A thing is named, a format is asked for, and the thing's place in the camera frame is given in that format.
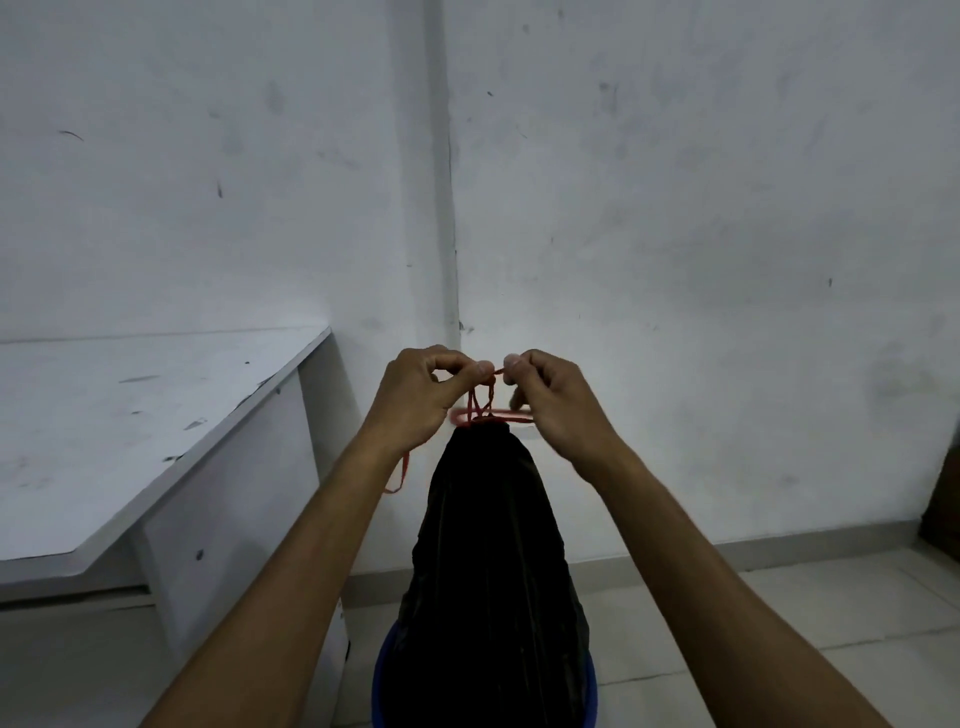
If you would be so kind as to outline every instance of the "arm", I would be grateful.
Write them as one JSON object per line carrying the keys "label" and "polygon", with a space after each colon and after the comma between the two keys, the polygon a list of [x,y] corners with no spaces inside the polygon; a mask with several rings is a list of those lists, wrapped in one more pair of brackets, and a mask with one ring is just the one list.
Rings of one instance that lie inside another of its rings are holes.
{"label": "arm", "polygon": [[504,361],[512,408],[610,509],[718,726],[888,723],[760,599],[617,436],[572,362],[538,351]]}
{"label": "arm", "polygon": [[[438,382],[437,369],[458,374]],[[492,371],[490,362],[445,347],[404,350],[390,363],[370,414],[324,486],[143,726],[297,722],[340,591],[397,461]]]}

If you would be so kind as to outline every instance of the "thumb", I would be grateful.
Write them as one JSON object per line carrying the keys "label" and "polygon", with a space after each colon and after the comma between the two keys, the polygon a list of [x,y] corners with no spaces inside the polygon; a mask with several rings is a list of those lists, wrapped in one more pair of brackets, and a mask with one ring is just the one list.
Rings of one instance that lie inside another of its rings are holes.
{"label": "thumb", "polygon": [[493,364],[489,361],[478,361],[461,369],[455,376],[446,381],[440,382],[443,387],[444,407],[449,409],[457,400],[469,392],[473,387],[478,387],[488,381],[493,374]]}
{"label": "thumb", "polygon": [[524,398],[534,409],[550,396],[550,389],[540,377],[537,367],[522,356],[509,354],[503,360],[503,366],[506,374],[516,382],[520,391],[523,392]]}

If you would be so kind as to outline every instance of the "trash bag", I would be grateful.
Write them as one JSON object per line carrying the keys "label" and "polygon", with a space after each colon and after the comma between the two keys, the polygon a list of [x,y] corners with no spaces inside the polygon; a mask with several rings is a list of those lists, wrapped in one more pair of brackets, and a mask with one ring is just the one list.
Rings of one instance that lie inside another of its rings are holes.
{"label": "trash bag", "polygon": [[589,629],[530,452],[474,420],[437,465],[383,664],[400,726],[581,728]]}

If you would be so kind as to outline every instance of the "floor tile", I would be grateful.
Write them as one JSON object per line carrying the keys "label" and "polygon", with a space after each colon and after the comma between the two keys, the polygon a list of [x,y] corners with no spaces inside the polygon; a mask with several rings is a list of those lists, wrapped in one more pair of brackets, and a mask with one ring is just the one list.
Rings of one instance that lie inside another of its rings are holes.
{"label": "floor tile", "polygon": [[590,625],[590,656],[601,685],[686,670],[657,604],[646,587],[582,596]]}
{"label": "floor tile", "polygon": [[817,647],[960,625],[960,610],[875,557],[798,564],[743,576]]}
{"label": "floor tile", "polygon": [[930,591],[960,609],[960,564],[927,544],[879,554],[894,567],[906,571]]}
{"label": "floor tile", "polygon": [[895,728],[955,728],[960,722],[960,631],[825,654]]}
{"label": "floor tile", "polygon": [[688,672],[600,688],[597,728],[713,728]]}
{"label": "floor tile", "polygon": [[399,607],[399,604],[384,604],[345,611],[350,653],[340,683],[333,725],[358,726],[370,720],[370,690],[376,656],[396,621]]}

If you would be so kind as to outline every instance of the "blue bin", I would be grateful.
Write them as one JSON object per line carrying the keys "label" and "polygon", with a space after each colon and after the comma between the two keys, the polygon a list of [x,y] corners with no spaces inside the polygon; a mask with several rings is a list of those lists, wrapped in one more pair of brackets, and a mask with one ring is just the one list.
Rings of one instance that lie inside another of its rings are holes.
{"label": "blue bin", "polygon": [[[373,669],[373,688],[371,694],[371,716],[373,728],[387,728],[383,722],[383,714],[380,713],[380,681],[383,679],[383,663],[387,659],[387,653],[394,646],[396,639],[396,629],[394,626],[387,633],[387,638],[380,645],[380,654],[376,656],[376,667]],[[584,716],[584,728],[595,728],[597,724],[597,676],[593,671],[593,660],[590,653],[587,653],[587,714]]]}

